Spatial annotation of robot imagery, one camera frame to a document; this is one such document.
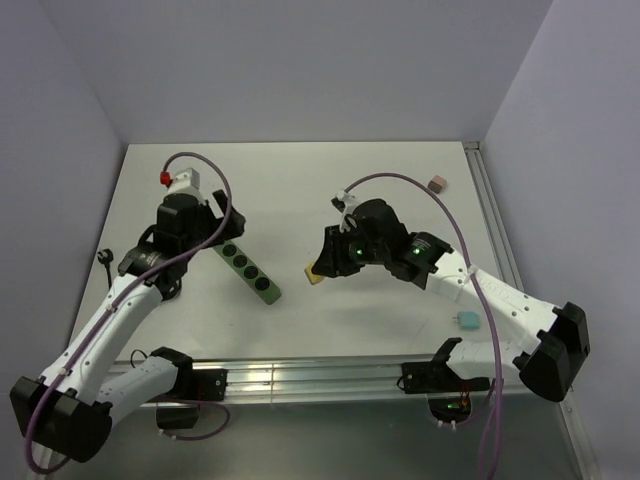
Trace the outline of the yellow plug adapter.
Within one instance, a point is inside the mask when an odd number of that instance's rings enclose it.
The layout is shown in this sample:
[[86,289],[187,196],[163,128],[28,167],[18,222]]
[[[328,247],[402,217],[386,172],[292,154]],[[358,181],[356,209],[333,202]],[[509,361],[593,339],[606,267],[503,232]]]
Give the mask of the yellow plug adapter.
[[314,263],[310,263],[304,269],[305,277],[307,278],[308,282],[312,286],[318,285],[320,282],[322,282],[325,279],[324,276],[318,275],[313,271],[314,266],[315,266]]

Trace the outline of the green power strip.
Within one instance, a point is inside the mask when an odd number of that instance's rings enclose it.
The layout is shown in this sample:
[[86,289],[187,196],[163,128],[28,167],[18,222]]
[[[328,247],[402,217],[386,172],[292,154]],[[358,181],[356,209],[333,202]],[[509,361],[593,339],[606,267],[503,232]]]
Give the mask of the green power strip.
[[226,241],[213,250],[264,304],[273,305],[281,298],[280,287],[236,243]]

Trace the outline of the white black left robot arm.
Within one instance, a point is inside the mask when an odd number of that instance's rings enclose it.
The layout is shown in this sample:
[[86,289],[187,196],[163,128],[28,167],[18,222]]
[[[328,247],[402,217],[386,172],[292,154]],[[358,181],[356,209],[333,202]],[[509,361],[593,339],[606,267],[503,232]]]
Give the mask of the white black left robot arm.
[[193,360],[168,347],[157,348],[140,366],[114,379],[107,375],[146,317],[180,290],[190,260],[243,235],[245,218],[233,207],[231,194],[217,190],[213,200],[222,217],[194,187],[167,194],[155,223],[125,254],[105,299],[81,332],[37,378],[16,381],[10,402],[31,471],[54,471],[38,464],[35,445],[60,454],[64,462],[85,463],[113,427],[144,403],[190,400]]

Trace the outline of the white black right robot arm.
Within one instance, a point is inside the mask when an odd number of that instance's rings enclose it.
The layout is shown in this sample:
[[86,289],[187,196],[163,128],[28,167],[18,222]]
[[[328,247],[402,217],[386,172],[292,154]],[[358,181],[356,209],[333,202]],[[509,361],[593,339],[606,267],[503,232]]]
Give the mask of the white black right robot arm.
[[316,276],[347,277],[381,265],[394,278],[480,310],[504,326],[504,340],[444,341],[428,361],[401,366],[407,394],[486,391],[494,379],[520,381],[552,402],[562,401],[590,353],[584,310],[559,307],[527,295],[474,265],[427,232],[409,232],[382,199],[358,201],[341,192],[332,200],[341,221],[324,230],[312,264]]

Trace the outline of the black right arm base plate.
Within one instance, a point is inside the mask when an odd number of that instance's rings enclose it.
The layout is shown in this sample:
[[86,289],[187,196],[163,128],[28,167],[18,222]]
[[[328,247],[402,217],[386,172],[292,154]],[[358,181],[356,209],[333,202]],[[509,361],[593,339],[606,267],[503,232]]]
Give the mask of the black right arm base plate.
[[405,394],[471,393],[488,391],[487,377],[463,379],[448,365],[435,361],[405,362],[396,386]]

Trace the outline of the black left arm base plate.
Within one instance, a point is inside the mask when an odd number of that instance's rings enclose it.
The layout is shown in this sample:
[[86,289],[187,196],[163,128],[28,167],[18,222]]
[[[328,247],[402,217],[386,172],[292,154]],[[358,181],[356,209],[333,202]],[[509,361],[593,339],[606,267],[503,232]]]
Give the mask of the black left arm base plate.
[[162,400],[222,401],[227,386],[228,371],[222,368],[196,369],[179,373],[176,384]]

